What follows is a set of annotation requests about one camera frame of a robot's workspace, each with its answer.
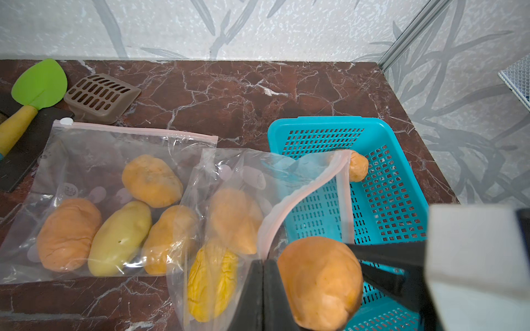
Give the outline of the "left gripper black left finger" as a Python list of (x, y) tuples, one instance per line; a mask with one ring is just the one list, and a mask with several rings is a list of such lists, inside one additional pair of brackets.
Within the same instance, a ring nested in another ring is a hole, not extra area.
[(228, 331), (263, 330), (264, 266), (261, 259), (251, 263), (242, 296)]

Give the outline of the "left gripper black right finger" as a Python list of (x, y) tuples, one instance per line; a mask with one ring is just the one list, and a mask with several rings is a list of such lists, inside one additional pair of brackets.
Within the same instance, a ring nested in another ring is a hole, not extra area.
[(264, 330), (300, 330), (293, 318), (280, 270), (274, 259), (264, 262)]

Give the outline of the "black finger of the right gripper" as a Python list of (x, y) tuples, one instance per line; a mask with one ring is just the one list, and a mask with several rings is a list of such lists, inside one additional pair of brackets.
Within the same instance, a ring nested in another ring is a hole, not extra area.
[(424, 278), (424, 268), (409, 266), (394, 274), (361, 263), (364, 280), (420, 317), (419, 330), (439, 330), (439, 320)]

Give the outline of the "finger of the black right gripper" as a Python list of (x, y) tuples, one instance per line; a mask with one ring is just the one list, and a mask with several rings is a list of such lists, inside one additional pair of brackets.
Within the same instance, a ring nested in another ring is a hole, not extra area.
[(363, 261), (378, 263), (399, 269), (423, 267), (425, 264), (426, 241), (410, 241), (382, 245), (346, 245)]

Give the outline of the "clear dotted zipper bag back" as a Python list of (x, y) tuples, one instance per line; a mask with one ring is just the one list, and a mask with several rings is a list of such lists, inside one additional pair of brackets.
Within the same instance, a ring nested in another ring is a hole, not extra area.
[(182, 204), (196, 222), (174, 230), (168, 288), (183, 330), (227, 330), (251, 263), (265, 260), (295, 207), (327, 183), (342, 224), (352, 222), (346, 186), (351, 152), (299, 159), (251, 149), (206, 148)]

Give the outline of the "clear dotted zipper bag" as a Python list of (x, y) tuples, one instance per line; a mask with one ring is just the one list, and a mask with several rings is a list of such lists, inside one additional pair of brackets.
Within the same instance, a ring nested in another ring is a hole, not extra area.
[(196, 222), (174, 230), (168, 288), (183, 330), (227, 330), (251, 263), (265, 260), (295, 207), (327, 183), (342, 224), (352, 222), (346, 186), (351, 152), (299, 159), (251, 149), (206, 148), (182, 204)]
[(131, 202), (121, 174), (127, 162), (142, 154), (167, 162), (187, 183), (202, 149), (217, 143), (217, 136), (192, 132), (54, 121), (33, 186), (1, 245), (1, 283), (90, 276), (85, 266), (67, 273), (42, 266), (37, 234), (45, 219), (68, 199), (86, 198), (105, 217)]

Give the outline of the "green potato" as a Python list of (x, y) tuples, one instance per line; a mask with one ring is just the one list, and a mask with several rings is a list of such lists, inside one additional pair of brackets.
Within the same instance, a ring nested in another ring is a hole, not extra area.
[(88, 269), (95, 277), (111, 277), (124, 272), (153, 225), (147, 204), (132, 201), (113, 213), (92, 241)]

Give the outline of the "yellow orange potato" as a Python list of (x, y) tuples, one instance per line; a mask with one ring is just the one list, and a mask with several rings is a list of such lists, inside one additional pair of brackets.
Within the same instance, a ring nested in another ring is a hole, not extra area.
[(92, 240), (102, 224), (102, 215), (87, 199), (67, 199), (44, 222), (37, 236), (42, 266), (58, 273), (82, 267)]

